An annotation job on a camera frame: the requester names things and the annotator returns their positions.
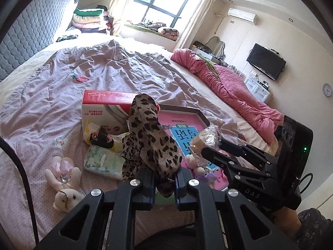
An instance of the robotic arm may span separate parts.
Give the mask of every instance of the robotic arm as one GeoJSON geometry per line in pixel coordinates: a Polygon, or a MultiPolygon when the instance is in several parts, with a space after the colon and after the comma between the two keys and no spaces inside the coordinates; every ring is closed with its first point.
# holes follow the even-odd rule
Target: robotic arm
{"type": "MultiPolygon", "coordinates": [[[[312,143],[312,131],[285,117],[282,135],[279,160],[249,144],[237,146],[227,140],[221,141],[222,149],[236,157],[244,157],[258,170],[244,168],[231,158],[204,148],[202,156],[227,175],[229,186],[224,192],[199,183],[189,169],[177,171],[174,178],[176,205],[180,211],[195,211],[199,249],[225,249],[217,211],[221,214],[229,249],[297,249],[249,201],[265,207],[266,211],[282,206],[296,209],[300,204],[298,184],[312,143]]],[[[94,189],[36,245],[35,250],[101,249],[111,210],[106,250],[134,249],[135,212],[151,210],[154,198],[155,174],[149,168],[141,169],[136,179],[119,185],[117,190],[104,193],[94,189]]]]}

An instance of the leopard print fabric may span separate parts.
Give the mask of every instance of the leopard print fabric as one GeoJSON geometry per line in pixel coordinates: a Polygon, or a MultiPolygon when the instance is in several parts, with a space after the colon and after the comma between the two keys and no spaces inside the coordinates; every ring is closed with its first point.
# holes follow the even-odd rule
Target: leopard print fabric
{"type": "Polygon", "coordinates": [[[151,96],[139,94],[134,98],[129,111],[130,134],[123,138],[123,179],[131,180],[138,170],[149,166],[155,171],[157,189],[169,197],[174,192],[172,177],[182,156],[175,140],[163,130],[157,113],[151,96]]]}

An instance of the wall-mounted tv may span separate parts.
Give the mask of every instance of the wall-mounted tv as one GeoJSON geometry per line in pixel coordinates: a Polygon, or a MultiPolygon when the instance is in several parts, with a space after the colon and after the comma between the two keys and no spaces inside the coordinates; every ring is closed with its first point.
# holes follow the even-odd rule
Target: wall-mounted tv
{"type": "Polygon", "coordinates": [[[286,65],[286,61],[281,57],[257,43],[254,45],[247,61],[274,81],[284,71],[286,65]]]}

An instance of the air conditioner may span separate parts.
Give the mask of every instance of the air conditioner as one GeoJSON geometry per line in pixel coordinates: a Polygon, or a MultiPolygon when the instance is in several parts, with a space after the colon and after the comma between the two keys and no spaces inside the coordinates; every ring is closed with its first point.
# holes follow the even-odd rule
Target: air conditioner
{"type": "Polygon", "coordinates": [[[228,15],[231,17],[236,17],[239,18],[241,20],[244,21],[248,21],[250,23],[253,23],[254,25],[257,24],[259,18],[256,14],[250,13],[250,12],[246,12],[246,11],[242,11],[242,10],[238,10],[235,8],[230,8],[228,11],[228,15]]]}

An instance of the white curtain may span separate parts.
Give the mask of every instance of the white curtain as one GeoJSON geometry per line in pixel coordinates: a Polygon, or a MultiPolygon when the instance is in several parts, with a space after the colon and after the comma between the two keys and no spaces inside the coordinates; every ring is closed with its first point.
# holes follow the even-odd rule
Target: white curtain
{"type": "Polygon", "coordinates": [[[126,10],[128,10],[128,5],[133,0],[111,0],[109,4],[108,11],[111,16],[113,16],[113,35],[119,35],[124,23],[124,17],[126,16],[126,10]]]}
{"type": "Polygon", "coordinates": [[[183,33],[177,40],[177,45],[175,49],[189,48],[192,44],[192,41],[199,30],[200,25],[202,24],[209,7],[216,0],[201,0],[197,9],[194,11],[192,18],[189,20],[186,28],[183,33]]]}

